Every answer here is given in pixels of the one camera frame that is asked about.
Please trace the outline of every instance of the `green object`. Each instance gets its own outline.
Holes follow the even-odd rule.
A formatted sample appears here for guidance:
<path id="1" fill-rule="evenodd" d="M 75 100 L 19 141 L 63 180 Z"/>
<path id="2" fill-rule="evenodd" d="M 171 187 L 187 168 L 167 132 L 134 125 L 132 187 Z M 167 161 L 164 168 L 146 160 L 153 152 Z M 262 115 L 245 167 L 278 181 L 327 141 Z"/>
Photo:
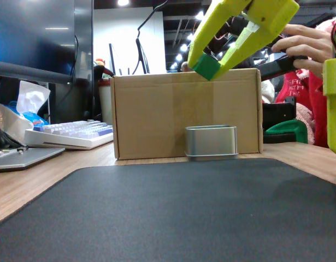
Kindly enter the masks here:
<path id="1" fill-rule="evenodd" d="M 220 63 L 217 60 L 208 56 L 206 53 L 203 53 L 197 64 L 193 67 L 193 70 L 210 81 L 217 71 L 219 71 L 220 66 Z"/>
<path id="2" fill-rule="evenodd" d="M 295 133 L 297 142 L 308 144 L 308 129 L 306 125 L 297 119 L 279 123 L 265 132 L 267 135 Z"/>

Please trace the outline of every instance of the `finger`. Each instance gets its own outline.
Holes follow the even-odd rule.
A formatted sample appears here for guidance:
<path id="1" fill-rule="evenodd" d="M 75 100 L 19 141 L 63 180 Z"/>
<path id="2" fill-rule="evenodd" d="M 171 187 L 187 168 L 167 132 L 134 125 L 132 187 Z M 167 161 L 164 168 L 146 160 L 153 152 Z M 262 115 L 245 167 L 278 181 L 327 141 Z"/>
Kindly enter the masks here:
<path id="1" fill-rule="evenodd" d="M 298 45 L 294 47 L 290 47 L 286 51 L 288 56 L 309 56 L 314 61 L 323 63 L 325 60 L 329 59 L 329 57 L 325 56 L 325 53 L 321 50 L 315 49 L 308 45 Z"/>
<path id="2" fill-rule="evenodd" d="M 294 66 L 298 69 L 307 69 L 313 72 L 317 77 L 323 79 L 323 64 L 313 60 L 295 60 Z"/>
<path id="3" fill-rule="evenodd" d="M 303 37 L 309 37 L 314 39 L 321 39 L 325 36 L 324 31 L 316 30 L 302 25 L 286 25 L 283 33 L 289 35 L 302 35 Z"/>
<path id="4" fill-rule="evenodd" d="M 280 50 L 286 50 L 290 47 L 297 46 L 297 45 L 309 45 L 315 49 L 324 50 L 326 48 L 323 45 L 322 41 L 317 41 L 316 39 L 303 37 L 302 35 L 295 35 L 293 37 L 287 37 L 284 39 L 279 40 L 273 47 L 273 52 L 279 52 Z"/>

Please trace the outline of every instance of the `cardboard box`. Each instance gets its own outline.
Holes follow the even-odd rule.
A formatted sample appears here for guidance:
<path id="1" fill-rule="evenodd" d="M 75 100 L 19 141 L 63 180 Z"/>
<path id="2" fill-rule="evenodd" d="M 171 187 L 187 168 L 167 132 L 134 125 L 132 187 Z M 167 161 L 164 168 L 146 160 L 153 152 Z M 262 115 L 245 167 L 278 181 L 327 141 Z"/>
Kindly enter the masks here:
<path id="1" fill-rule="evenodd" d="M 237 127 L 239 153 L 262 151 L 261 78 L 257 69 L 207 81 L 195 72 L 119 76 L 111 98 L 115 157 L 185 156 L 185 127 Z"/>

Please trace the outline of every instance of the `human hand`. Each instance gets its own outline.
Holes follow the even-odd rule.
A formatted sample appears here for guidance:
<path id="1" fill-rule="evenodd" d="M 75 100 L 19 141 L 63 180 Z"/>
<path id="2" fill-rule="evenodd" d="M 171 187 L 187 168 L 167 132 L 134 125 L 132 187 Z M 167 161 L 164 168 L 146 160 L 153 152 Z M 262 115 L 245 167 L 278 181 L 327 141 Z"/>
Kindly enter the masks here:
<path id="1" fill-rule="evenodd" d="M 292 36 L 279 40 L 272 51 L 286 50 L 288 56 L 311 57 L 312 60 L 295 60 L 294 66 L 308 69 L 323 78 L 323 63 L 333 58 L 331 34 L 301 25 L 287 25 L 283 33 Z"/>

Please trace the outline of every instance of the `white container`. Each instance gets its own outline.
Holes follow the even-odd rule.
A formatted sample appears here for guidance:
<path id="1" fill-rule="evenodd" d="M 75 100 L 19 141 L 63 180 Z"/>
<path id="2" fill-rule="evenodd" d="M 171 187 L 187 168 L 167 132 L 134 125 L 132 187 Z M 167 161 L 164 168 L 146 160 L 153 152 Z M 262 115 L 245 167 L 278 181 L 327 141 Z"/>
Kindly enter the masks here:
<path id="1" fill-rule="evenodd" d="M 108 125 L 113 125 L 112 118 L 112 99 L 110 80 L 104 80 L 98 83 L 98 91 L 100 94 L 102 120 Z"/>

